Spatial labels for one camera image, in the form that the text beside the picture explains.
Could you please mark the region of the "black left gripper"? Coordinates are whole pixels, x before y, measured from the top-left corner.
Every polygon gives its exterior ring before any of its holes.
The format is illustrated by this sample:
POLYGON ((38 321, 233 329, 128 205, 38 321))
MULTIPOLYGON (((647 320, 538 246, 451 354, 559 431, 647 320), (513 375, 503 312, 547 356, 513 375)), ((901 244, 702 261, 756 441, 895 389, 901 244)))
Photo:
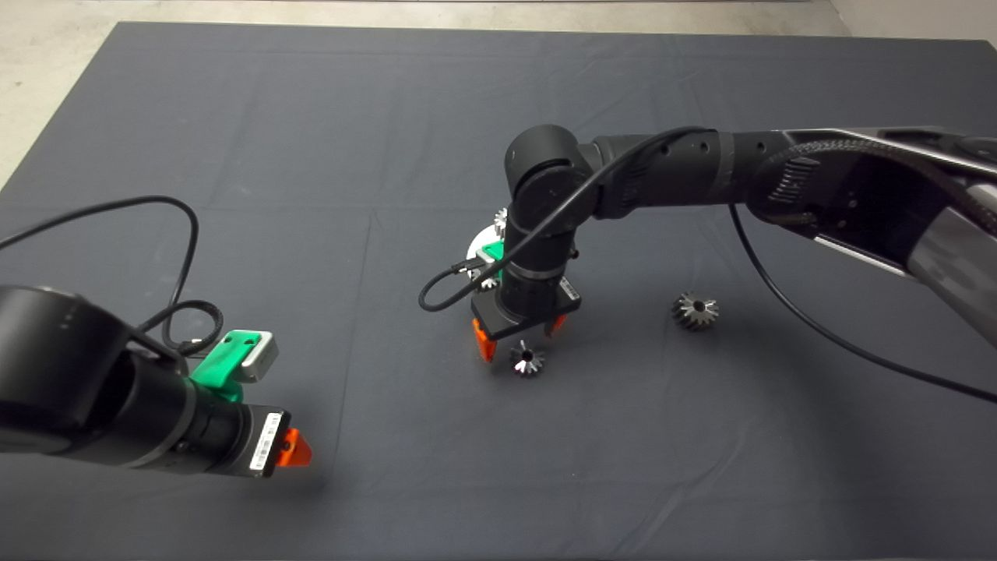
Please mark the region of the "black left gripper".
POLYGON ((268 478, 275 468, 308 468, 312 448, 290 412, 277 406, 207 399, 175 444, 175 472, 268 478))

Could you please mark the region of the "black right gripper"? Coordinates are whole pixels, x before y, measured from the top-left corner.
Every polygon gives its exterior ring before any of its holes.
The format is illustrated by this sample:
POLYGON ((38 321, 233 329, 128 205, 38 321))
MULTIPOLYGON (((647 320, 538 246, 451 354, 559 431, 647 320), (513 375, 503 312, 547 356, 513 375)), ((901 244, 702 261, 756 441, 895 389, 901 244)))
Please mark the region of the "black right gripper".
POLYGON ((545 326, 545 336, 553 337, 583 303, 580 293, 564 276, 521 277, 503 271, 498 287, 474 292, 471 297, 471 328, 478 355, 485 363, 494 361, 496 340, 545 326))

